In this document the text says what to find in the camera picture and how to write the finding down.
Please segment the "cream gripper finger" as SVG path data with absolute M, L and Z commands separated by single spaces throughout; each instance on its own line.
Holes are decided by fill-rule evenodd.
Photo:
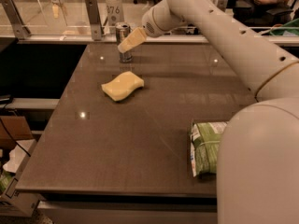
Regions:
M 120 53 L 125 53 L 147 40 L 147 34 L 142 27 L 135 28 L 124 40 L 118 45 Z

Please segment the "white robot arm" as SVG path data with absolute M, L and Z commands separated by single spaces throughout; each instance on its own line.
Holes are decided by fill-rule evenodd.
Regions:
M 299 224 L 297 57 L 221 11 L 214 0 L 162 0 L 118 49 L 128 51 L 183 21 L 199 29 L 253 99 L 221 136 L 218 224 Z

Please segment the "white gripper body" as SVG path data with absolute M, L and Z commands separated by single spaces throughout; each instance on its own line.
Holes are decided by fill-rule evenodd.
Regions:
M 142 28 L 150 37 L 159 37 L 178 28 L 186 19 L 187 8 L 177 2 L 162 0 L 142 17 Z

